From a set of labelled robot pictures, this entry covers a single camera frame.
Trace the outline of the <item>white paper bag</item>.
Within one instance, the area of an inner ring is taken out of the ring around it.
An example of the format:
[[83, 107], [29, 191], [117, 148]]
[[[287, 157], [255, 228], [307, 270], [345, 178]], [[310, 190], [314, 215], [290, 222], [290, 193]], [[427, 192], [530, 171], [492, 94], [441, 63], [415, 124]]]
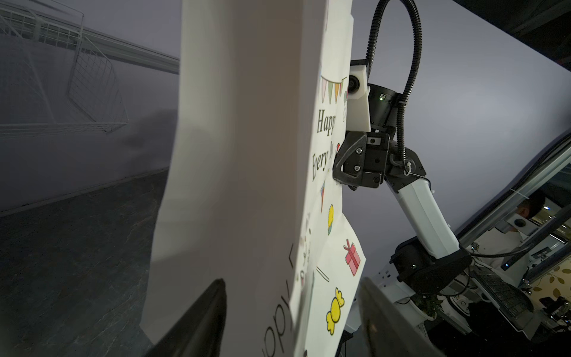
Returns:
[[141, 328], [153, 347], [217, 279], [220, 356], [335, 356], [365, 259], [332, 167], [350, 1], [184, 1], [178, 122]]

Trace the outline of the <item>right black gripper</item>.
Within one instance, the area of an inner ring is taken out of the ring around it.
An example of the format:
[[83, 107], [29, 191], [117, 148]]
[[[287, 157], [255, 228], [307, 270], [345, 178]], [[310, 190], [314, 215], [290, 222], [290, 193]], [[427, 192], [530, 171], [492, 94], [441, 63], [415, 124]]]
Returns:
[[384, 181], [392, 137], [386, 132], [347, 131], [332, 177], [352, 190], [378, 188]]

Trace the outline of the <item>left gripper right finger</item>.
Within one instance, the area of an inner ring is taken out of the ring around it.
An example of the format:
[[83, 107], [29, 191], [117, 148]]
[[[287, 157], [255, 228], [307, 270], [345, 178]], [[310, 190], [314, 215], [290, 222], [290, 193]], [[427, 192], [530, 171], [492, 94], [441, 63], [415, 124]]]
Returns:
[[442, 356], [408, 323], [370, 278], [358, 287], [361, 328], [368, 356]]

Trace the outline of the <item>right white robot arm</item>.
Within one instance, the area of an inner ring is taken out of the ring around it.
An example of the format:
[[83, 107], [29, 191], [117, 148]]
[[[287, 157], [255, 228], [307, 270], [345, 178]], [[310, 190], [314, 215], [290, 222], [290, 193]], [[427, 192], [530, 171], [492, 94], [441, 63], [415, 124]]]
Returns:
[[347, 120], [362, 120], [366, 126], [347, 127], [332, 175], [352, 189], [387, 183], [412, 225], [415, 238], [399, 244], [390, 259], [398, 273], [396, 282], [381, 292], [417, 326], [428, 316], [412, 297], [437, 297], [468, 269], [471, 259], [445, 221], [419, 157], [404, 146], [405, 96], [352, 75], [347, 104], [359, 110], [348, 112]]

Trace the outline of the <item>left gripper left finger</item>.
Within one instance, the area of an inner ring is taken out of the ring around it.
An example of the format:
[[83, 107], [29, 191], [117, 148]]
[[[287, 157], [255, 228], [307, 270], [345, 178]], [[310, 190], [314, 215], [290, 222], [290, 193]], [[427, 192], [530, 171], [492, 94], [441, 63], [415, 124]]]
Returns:
[[217, 279], [147, 355], [220, 356], [226, 315], [226, 285], [223, 279]]

